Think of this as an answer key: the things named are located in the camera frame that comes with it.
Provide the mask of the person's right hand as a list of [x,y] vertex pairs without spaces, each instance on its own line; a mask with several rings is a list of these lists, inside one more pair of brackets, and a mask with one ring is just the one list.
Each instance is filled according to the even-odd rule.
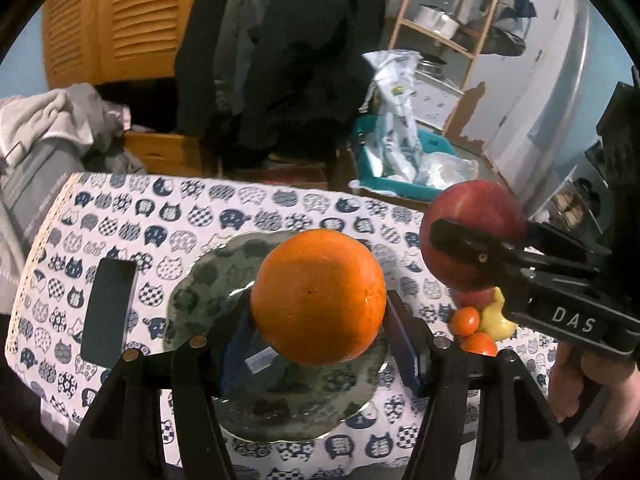
[[602,406],[586,440],[598,451],[612,450],[631,433],[639,417],[637,364],[607,359],[561,341],[548,387],[548,402],[558,422],[578,414],[585,386],[604,392]]

